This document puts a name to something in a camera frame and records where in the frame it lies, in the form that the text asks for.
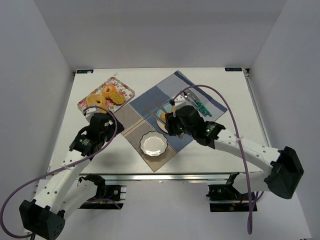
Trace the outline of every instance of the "table surface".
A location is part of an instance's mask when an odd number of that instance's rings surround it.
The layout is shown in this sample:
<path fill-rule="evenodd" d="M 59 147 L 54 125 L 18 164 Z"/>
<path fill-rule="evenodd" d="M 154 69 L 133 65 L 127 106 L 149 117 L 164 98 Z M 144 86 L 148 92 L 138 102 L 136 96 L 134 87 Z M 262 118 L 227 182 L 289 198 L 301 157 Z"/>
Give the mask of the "table surface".
<path fill-rule="evenodd" d="M 61 166 L 69 145 L 78 131 L 88 122 L 77 107 L 77 103 L 110 77 L 116 77 L 135 91 L 135 98 L 173 74 L 181 71 L 194 84 L 205 84 L 217 89 L 227 100 L 235 116 L 241 136 L 265 144 L 258 117 L 252 102 L 244 73 L 226 72 L 224 68 L 132 68 L 95 69 L 93 73 L 76 74 L 68 100 L 63 123 L 51 157 L 50 170 Z M 203 88 L 219 103 L 222 100 L 211 90 Z M 218 120 L 234 132 L 227 111 Z M 248 163 L 249 170 L 259 168 Z M 204 174 L 244 172 L 240 158 L 191 142 L 175 157 L 161 167 L 156 174 Z M 154 174 L 131 144 L 119 134 L 103 152 L 81 174 Z"/>

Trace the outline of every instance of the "rectangular tray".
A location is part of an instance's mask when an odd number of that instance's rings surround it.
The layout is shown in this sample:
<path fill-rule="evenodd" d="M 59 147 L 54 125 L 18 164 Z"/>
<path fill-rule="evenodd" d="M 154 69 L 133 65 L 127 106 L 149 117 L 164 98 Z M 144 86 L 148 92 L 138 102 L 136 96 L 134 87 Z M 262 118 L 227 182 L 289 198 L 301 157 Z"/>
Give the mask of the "rectangular tray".
<path fill-rule="evenodd" d="M 92 95 L 92 94 L 101 94 L 102 90 L 104 88 L 105 85 L 107 84 L 112 84 L 115 86 L 116 88 L 116 92 L 118 94 L 124 95 L 125 97 L 125 102 L 127 102 L 128 100 L 130 100 L 131 98 L 134 97 L 135 95 L 135 91 L 133 91 L 131 88 L 129 88 L 127 85 L 125 85 L 123 82 L 121 82 L 120 80 L 118 80 L 117 78 L 115 78 L 114 76 L 110 77 L 106 82 L 104 82 L 103 84 L 101 84 L 99 87 L 97 87 L 95 90 L 93 90 L 90 94 L 88 94 L 86 97 L 84 97 L 81 101 L 78 102 L 77 106 L 80 109 L 80 111 L 83 112 L 83 110 L 88 106 L 87 105 L 87 97 Z M 111 100 L 107 99 L 106 100 L 106 105 L 109 107 L 109 110 L 114 113 L 115 111 L 117 111 L 119 108 L 121 108 L 123 105 L 125 105 L 126 103 L 122 104 L 122 105 L 116 105 L 114 104 Z"/>

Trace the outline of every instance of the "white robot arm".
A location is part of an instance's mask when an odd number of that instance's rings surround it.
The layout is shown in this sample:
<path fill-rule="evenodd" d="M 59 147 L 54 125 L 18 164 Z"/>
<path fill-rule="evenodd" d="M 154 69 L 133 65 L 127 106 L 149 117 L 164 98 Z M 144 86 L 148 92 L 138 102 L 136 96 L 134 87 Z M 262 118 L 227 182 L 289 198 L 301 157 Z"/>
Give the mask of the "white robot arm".
<path fill-rule="evenodd" d="M 224 151 L 242 158 L 239 139 L 223 125 L 213 121 L 204 121 L 195 103 L 185 92 L 170 101 L 175 105 L 173 113 L 165 115 L 165 128 L 169 135 L 188 134 L 199 144 Z M 284 150 L 260 145 L 246 138 L 241 139 L 246 161 L 262 171 L 249 174 L 252 192 L 270 191 L 277 196 L 290 199 L 304 173 L 300 160 L 290 147 Z M 232 200 L 234 195 L 248 192 L 246 175 L 232 174 L 221 191 L 211 192 L 209 196 L 217 199 Z"/>
<path fill-rule="evenodd" d="M 84 202 L 93 197 L 101 199 L 105 195 L 105 179 L 94 174 L 86 176 L 75 189 L 69 191 L 92 158 L 73 166 L 67 165 L 99 151 L 116 130 L 115 120 L 107 113 L 91 108 L 85 117 L 90 125 L 79 131 L 61 161 L 65 170 L 55 174 L 32 201 L 24 200 L 19 207 L 24 228 L 47 240 L 55 240 L 60 235 L 66 219 Z M 124 127 L 119 121 L 116 125 L 117 135 Z"/>
<path fill-rule="evenodd" d="M 199 112 L 192 105 L 187 105 L 186 98 L 181 95 L 170 103 L 175 105 L 175 111 L 165 115 L 165 128 L 169 135 L 188 134 L 203 146 L 242 157 L 238 139 L 231 131 L 216 122 L 204 121 Z M 80 130 L 70 145 L 62 166 L 96 153 L 115 132 L 114 119 L 108 113 L 90 109 L 85 117 L 90 125 Z M 116 134 L 119 134 L 124 127 L 119 121 L 116 123 Z M 266 147 L 245 138 L 241 139 L 241 143 L 246 160 L 262 170 L 249 175 L 251 190 L 271 191 L 281 198 L 290 199 L 304 173 L 296 152 L 289 147 L 284 150 Z M 92 197 L 100 199 L 104 195 L 102 187 L 105 187 L 105 180 L 97 175 L 87 176 L 74 190 L 69 191 L 90 161 L 65 167 L 65 170 L 51 178 L 31 202 L 22 202 L 19 210 L 26 229 L 47 240 L 55 240 L 63 230 L 66 219 L 77 208 Z M 246 176 L 234 173 L 220 192 L 209 192 L 207 196 L 211 199 L 217 197 L 219 200 L 232 200 L 234 196 L 247 192 Z"/>

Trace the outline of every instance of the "blue placemat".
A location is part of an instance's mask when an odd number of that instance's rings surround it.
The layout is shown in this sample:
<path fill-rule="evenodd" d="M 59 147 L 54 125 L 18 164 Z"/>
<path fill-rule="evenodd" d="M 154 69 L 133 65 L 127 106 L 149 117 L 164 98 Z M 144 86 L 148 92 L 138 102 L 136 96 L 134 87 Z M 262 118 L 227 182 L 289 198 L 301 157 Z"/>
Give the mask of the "blue placemat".
<path fill-rule="evenodd" d="M 179 139 L 177 136 L 169 136 L 159 128 L 157 120 L 150 116 L 145 106 L 147 105 L 149 110 L 157 113 L 159 109 L 157 102 L 164 105 L 179 91 L 191 85 L 193 83 L 186 76 L 180 71 L 176 71 L 115 113 L 116 117 L 125 127 L 124 132 L 122 132 L 123 136 L 131 143 L 154 172 L 191 143 L 193 138 L 188 135 L 185 135 L 183 139 Z M 227 111 L 223 105 L 200 88 L 192 88 L 191 91 L 212 114 L 212 117 L 201 115 L 205 121 L 216 121 Z M 149 157 L 140 150 L 140 139 L 149 131 L 163 133 L 168 140 L 169 146 L 166 152 L 158 157 Z"/>

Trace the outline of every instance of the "white panel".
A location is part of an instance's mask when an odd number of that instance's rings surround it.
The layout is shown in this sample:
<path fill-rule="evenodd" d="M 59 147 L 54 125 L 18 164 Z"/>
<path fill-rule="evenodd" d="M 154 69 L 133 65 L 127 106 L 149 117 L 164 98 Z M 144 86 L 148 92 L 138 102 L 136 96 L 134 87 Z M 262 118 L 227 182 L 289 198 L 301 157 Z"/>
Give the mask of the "white panel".
<path fill-rule="evenodd" d="M 66 107 L 72 73 L 32 0 L 0 1 L 0 203 L 43 174 Z M 33 187 L 8 204 L 4 222 L 22 233 L 19 205 Z M 0 229 L 0 239 L 12 239 Z"/>
<path fill-rule="evenodd" d="M 251 67 L 286 0 L 35 0 L 73 70 Z"/>
<path fill-rule="evenodd" d="M 297 194 L 314 239 L 320 239 L 319 13 L 319 0 L 288 0 L 251 70 L 272 146 L 294 148 L 305 170 Z"/>

